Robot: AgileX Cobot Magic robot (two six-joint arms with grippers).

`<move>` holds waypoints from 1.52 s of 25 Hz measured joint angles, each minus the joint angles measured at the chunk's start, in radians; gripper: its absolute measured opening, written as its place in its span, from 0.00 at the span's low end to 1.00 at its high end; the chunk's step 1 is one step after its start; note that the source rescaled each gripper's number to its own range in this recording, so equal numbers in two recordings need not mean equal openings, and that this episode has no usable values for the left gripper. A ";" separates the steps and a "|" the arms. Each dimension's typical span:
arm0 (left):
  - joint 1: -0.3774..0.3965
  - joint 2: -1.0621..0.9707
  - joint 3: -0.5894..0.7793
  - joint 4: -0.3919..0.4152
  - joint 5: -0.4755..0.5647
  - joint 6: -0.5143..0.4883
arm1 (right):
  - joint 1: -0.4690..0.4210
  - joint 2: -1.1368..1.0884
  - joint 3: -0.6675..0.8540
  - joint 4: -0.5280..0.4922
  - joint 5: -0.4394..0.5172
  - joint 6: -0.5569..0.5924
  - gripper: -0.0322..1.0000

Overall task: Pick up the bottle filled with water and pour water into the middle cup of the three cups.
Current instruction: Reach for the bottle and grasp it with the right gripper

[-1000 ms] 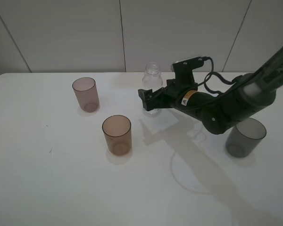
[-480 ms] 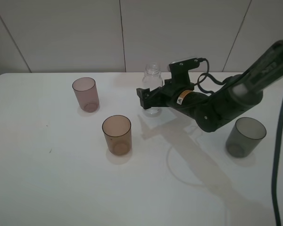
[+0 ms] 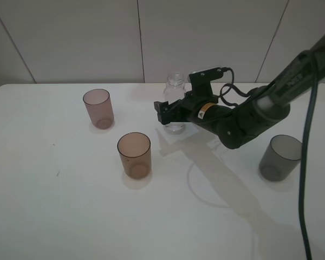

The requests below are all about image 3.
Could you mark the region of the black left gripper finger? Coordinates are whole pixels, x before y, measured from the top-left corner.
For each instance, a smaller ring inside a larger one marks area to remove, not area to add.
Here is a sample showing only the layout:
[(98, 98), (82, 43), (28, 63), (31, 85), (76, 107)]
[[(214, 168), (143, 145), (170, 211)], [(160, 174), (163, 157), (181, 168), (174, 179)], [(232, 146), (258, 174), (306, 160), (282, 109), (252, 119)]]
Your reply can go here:
[(191, 111), (183, 108), (181, 105), (179, 108), (167, 112), (157, 112), (158, 121), (162, 125), (167, 125), (173, 122), (189, 122), (189, 116)]

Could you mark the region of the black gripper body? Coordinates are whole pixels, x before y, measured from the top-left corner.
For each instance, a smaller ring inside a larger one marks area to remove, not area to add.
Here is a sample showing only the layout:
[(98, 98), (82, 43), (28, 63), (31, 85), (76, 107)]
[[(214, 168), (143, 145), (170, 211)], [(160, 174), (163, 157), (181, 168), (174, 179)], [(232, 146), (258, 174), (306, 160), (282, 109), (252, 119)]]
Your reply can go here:
[(190, 122), (205, 130), (220, 130), (223, 117), (231, 112), (231, 108), (217, 103), (215, 95), (192, 97), (189, 91), (178, 101), (178, 122)]

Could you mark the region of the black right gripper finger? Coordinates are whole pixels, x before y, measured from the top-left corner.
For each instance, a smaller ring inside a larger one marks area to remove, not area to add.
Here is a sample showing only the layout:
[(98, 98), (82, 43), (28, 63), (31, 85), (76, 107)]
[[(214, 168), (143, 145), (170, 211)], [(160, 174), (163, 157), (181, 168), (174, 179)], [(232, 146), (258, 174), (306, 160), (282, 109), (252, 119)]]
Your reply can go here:
[(173, 103), (169, 103), (168, 101), (164, 101), (164, 102), (154, 101), (154, 109), (156, 112), (167, 112), (175, 108), (179, 108), (180, 103), (181, 103), (181, 99)]

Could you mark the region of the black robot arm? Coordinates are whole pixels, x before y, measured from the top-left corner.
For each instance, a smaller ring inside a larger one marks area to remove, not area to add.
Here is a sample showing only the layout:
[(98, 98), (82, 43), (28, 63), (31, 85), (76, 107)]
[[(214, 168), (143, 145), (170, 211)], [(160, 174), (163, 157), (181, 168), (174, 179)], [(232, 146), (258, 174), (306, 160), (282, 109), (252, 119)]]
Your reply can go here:
[(191, 122), (215, 135), (229, 149), (237, 149), (285, 119), (290, 104), (325, 80), (325, 35), (309, 50), (301, 52), (272, 82), (241, 92), (246, 100), (229, 103), (224, 92), (213, 93), (211, 81), (220, 79), (228, 67), (215, 67), (189, 75), (192, 89), (173, 103), (154, 102), (158, 121)]

